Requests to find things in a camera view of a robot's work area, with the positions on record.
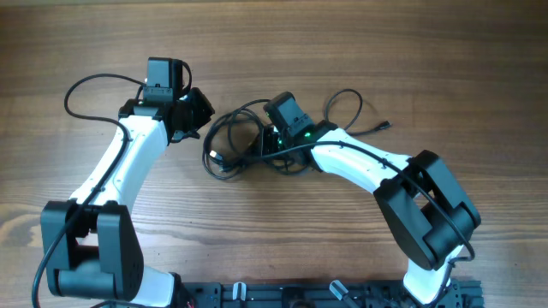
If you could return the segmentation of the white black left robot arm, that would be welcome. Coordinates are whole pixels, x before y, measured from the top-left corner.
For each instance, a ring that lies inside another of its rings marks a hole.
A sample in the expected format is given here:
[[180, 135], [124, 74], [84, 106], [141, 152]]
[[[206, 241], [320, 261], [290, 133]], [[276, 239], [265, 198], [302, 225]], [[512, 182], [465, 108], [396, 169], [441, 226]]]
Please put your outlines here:
[[33, 306], [39, 306], [41, 281], [55, 296], [109, 307], [195, 305], [178, 274], [145, 265], [131, 211], [154, 162], [169, 145], [198, 139], [214, 109], [179, 59], [149, 58], [138, 86], [112, 120], [116, 134], [94, 171], [68, 199], [42, 210], [44, 256]]

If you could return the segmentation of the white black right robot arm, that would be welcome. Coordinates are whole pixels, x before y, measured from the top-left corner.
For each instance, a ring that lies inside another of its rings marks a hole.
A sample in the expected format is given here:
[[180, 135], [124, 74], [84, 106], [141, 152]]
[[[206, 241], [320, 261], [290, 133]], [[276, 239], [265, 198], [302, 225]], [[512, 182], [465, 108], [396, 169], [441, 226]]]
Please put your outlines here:
[[261, 159], [289, 158], [371, 193], [408, 257], [402, 280], [408, 296], [424, 307], [438, 305], [450, 290], [455, 265], [474, 260], [470, 239], [481, 224], [442, 158], [427, 150], [414, 157], [383, 151], [328, 120], [316, 123], [290, 92], [269, 100], [264, 111], [277, 138]]

